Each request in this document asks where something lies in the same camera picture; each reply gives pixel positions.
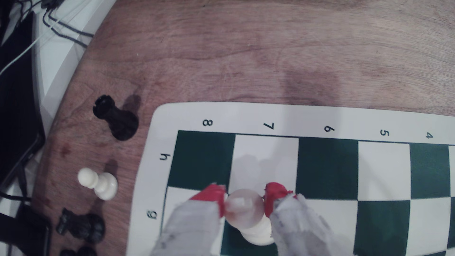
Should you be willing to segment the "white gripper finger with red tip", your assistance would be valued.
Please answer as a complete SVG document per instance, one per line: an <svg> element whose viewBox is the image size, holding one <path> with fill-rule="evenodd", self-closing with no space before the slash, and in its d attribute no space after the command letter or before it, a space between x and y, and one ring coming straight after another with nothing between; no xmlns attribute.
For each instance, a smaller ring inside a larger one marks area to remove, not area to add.
<svg viewBox="0 0 455 256"><path fill-rule="evenodd" d="M304 195L277 182L267 183L264 210L279 256L354 255L326 220L308 205Z"/></svg>
<svg viewBox="0 0 455 256"><path fill-rule="evenodd" d="M213 183L179 204L151 256L210 256L225 212L225 194L224 185Z"/></svg>

